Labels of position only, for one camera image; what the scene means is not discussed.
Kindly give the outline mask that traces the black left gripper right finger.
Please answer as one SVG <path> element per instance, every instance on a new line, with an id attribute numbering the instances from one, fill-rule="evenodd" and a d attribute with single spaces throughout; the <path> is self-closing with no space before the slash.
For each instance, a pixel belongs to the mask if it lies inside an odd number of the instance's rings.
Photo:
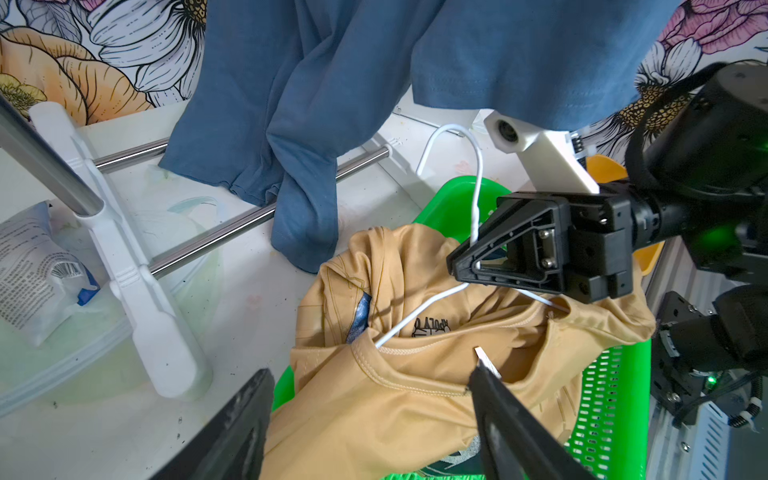
<path id="1" fill-rule="evenodd" d="M 591 479 L 577 462 L 480 363 L 469 380 L 488 479 Z"/>

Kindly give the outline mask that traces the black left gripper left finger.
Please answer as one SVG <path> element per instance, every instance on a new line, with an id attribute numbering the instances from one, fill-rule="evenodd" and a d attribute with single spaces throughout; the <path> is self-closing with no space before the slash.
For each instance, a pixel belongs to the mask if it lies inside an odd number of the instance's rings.
<path id="1" fill-rule="evenodd" d="M 275 380 L 258 370 L 155 479 L 257 479 Z"/>

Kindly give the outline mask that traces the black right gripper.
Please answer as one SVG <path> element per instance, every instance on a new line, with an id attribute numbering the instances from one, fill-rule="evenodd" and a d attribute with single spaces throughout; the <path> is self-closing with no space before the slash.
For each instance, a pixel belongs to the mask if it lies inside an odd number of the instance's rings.
<path id="1" fill-rule="evenodd" d="M 631 200 L 622 194 L 501 196 L 447 257 L 456 280 L 569 296 L 582 303 L 633 290 Z"/>

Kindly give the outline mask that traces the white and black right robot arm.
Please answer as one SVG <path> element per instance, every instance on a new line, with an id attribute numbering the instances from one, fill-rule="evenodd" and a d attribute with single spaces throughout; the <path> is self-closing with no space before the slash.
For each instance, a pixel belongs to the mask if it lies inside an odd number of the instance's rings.
<path id="1" fill-rule="evenodd" d="M 651 105 L 690 101 L 651 143 L 639 125 L 627 177 L 594 194 L 510 194 L 447 258 L 457 280 L 564 294 L 584 303 L 631 290 L 634 252 L 680 237 L 695 266 L 734 287 L 702 315 L 676 296 L 662 304 L 658 343 L 663 398 L 694 372 L 740 369 L 750 397 L 729 418 L 752 424 L 767 374 L 767 68 L 715 63 Z"/>

